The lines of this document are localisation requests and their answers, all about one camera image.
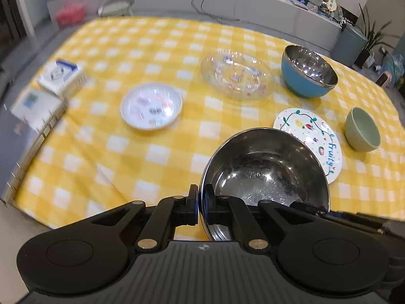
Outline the white fruity painted plate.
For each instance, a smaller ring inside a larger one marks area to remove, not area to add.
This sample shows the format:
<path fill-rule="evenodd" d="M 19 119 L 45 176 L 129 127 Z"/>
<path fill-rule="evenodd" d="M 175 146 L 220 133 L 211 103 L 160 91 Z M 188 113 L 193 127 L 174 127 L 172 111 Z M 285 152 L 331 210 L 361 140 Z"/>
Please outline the white fruity painted plate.
<path fill-rule="evenodd" d="M 335 132 L 321 117 L 304 108 L 288 108 L 275 117 L 273 128 L 293 135 L 314 153 L 329 185 L 338 178 L 342 150 Z"/>

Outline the potted snake plant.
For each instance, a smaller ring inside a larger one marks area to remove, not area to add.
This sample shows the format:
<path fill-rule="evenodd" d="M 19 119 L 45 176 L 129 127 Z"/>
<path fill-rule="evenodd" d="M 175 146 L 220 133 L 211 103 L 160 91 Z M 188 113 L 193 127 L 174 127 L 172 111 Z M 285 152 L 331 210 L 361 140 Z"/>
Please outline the potted snake plant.
<path fill-rule="evenodd" d="M 363 47 L 362 51 L 360 52 L 358 58 L 356 59 L 354 65 L 358 68 L 363 68 L 365 62 L 371 55 L 371 50 L 376 46 L 376 45 L 383 45 L 385 47 L 390 47 L 394 48 L 392 44 L 384 42 L 386 38 L 395 38 L 395 39 L 400 39 L 401 36 L 397 34 L 388 34 L 385 32 L 385 29 L 389 27 L 389 25 L 392 24 L 392 21 L 386 22 L 384 25 L 381 26 L 380 29 L 376 28 L 376 22 L 374 21 L 371 23 L 371 19 L 369 16 L 369 11 L 367 7 L 361 7 L 359 5 L 360 11 L 361 11 L 361 17 L 364 23 L 364 28 L 361 29 L 360 31 L 362 34 L 366 37 L 367 42 L 365 46 Z"/>

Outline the yellow checkered tablecloth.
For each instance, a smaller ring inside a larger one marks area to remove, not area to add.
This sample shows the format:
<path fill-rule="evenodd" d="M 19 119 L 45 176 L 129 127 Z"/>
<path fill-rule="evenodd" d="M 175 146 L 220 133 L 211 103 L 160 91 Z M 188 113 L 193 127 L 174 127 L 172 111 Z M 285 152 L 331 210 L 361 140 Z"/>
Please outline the yellow checkered tablecloth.
<path fill-rule="evenodd" d="M 14 198 L 15 206 L 57 228 L 131 200 L 157 204 L 186 194 L 215 150 L 235 133 L 270 127 L 286 108 L 322 117 L 342 147 L 342 170 L 330 185 L 337 211 L 404 218 L 404 128 L 384 90 L 350 68 L 333 63 L 338 86 L 320 99 L 298 98 L 281 77 L 287 41 L 242 28 L 174 18 L 98 18 L 85 23 L 54 54 L 84 66 L 86 85 L 70 101 L 42 145 Z M 232 102 L 203 81 L 202 59 L 217 49 L 246 52 L 273 72 L 263 100 Z M 144 132 L 121 118 L 120 102 L 133 87 L 161 82 L 175 87 L 183 109 L 167 128 Z M 353 107 L 373 118 L 377 150 L 359 152 L 347 142 Z"/>

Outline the blue steel bowl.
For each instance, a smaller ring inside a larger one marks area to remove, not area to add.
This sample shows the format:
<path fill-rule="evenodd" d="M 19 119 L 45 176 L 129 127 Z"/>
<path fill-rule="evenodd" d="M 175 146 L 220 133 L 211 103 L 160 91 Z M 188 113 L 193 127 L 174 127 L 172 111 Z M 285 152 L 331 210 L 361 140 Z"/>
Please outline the blue steel bowl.
<path fill-rule="evenodd" d="M 287 88 L 302 98 L 320 98 L 338 84 L 338 75 L 318 53 L 300 45 L 287 45 L 281 58 Z"/>

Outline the orange steel bowl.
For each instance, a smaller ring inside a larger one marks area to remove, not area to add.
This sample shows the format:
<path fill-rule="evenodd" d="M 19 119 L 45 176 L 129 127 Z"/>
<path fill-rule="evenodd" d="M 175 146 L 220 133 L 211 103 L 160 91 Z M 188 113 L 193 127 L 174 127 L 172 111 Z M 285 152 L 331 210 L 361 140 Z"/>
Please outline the orange steel bowl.
<path fill-rule="evenodd" d="M 234 196 L 248 206 L 297 201 L 330 210 L 330 191 L 314 153 L 294 136 L 273 128 L 243 130 L 227 139 L 207 163 L 200 187 Z"/>

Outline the small white saucer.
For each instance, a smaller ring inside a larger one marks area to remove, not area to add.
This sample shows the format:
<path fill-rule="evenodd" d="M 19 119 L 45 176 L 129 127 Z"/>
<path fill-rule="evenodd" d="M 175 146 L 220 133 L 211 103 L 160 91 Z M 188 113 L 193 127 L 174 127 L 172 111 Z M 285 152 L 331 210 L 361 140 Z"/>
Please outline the small white saucer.
<path fill-rule="evenodd" d="M 120 104 L 122 119 L 137 130 L 158 130 L 176 121 L 183 108 L 182 95 L 172 86 L 159 82 L 130 89 Z"/>

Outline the grey trash bin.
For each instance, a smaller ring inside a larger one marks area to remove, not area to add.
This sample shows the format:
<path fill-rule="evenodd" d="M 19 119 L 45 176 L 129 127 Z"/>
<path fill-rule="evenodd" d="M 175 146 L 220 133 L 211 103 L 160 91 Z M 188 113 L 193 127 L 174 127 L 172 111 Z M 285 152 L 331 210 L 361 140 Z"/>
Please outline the grey trash bin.
<path fill-rule="evenodd" d="M 347 24 L 330 51 L 330 56 L 333 60 L 351 67 L 366 43 L 366 36 L 358 28 Z"/>

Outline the small beige heater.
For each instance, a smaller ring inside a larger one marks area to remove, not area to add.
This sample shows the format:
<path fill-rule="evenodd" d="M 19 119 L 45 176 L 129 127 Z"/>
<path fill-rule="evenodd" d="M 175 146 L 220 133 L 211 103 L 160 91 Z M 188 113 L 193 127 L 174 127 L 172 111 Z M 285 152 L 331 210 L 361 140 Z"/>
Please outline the small beige heater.
<path fill-rule="evenodd" d="M 382 87 L 385 88 L 392 80 L 392 74 L 389 71 L 384 71 L 380 74 L 378 79 L 375 81 L 375 83 Z"/>

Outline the blue water jug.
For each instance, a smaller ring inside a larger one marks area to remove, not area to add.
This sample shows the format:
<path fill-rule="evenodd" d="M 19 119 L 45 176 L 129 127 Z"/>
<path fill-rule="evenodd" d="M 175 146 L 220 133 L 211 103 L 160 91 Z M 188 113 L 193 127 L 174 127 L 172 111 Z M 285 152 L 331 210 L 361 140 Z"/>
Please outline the blue water jug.
<path fill-rule="evenodd" d="M 391 80 L 388 82 L 387 87 L 393 88 L 395 83 L 404 74 L 404 57 L 401 54 L 387 54 L 383 60 L 379 74 L 389 72 Z"/>

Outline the pink storage basket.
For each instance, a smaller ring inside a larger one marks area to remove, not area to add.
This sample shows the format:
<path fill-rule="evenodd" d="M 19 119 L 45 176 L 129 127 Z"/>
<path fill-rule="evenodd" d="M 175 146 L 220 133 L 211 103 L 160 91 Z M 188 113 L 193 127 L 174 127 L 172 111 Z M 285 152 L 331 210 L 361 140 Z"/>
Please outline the pink storage basket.
<path fill-rule="evenodd" d="M 85 6 L 83 4 L 66 4 L 55 15 L 59 28 L 76 25 L 85 20 Z"/>

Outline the green ceramic bowl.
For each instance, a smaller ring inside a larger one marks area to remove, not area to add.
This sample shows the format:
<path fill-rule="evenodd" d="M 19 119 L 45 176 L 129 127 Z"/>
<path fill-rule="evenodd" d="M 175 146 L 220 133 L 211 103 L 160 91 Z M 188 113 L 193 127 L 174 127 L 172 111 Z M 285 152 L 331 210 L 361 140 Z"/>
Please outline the green ceramic bowl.
<path fill-rule="evenodd" d="M 353 107 L 345 120 L 344 126 L 347 142 L 354 150 L 371 152 L 381 144 L 381 136 L 373 118 L 360 107 Z"/>

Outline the clear glass patterned plate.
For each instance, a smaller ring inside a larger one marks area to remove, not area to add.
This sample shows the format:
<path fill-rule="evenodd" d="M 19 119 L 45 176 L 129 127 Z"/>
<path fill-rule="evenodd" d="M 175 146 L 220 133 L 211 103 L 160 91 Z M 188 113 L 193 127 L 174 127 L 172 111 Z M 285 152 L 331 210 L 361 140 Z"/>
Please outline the clear glass patterned plate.
<path fill-rule="evenodd" d="M 274 76 L 266 63 L 247 53 L 218 49 L 200 64 L 202 78 L 234 100 L 261 100 L 273 92 Z"/>

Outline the small round rolling stool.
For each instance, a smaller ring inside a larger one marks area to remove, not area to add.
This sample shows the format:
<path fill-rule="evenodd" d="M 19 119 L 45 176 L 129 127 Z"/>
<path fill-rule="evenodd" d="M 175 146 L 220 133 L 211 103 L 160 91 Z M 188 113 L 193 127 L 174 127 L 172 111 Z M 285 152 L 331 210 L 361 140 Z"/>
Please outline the small round rolling stool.
<path fill-rule="evenodd" d="M 101 18 L 132 16 L 134 3 L 135 0 L 108 0 L 98 9 L 97 15 Z"/>

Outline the white blue small box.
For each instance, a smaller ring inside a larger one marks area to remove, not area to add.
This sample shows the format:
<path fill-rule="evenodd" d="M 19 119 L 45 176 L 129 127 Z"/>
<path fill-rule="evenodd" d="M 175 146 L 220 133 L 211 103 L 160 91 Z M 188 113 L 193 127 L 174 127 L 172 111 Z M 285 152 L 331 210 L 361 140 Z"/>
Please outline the white blue small box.
<path fill-rule="evenodd" d="M 36 82 L 42 89 L 68 100 L 82 89 L 87 75 L 79 64 L 57 59 L 45 65 Z"/>

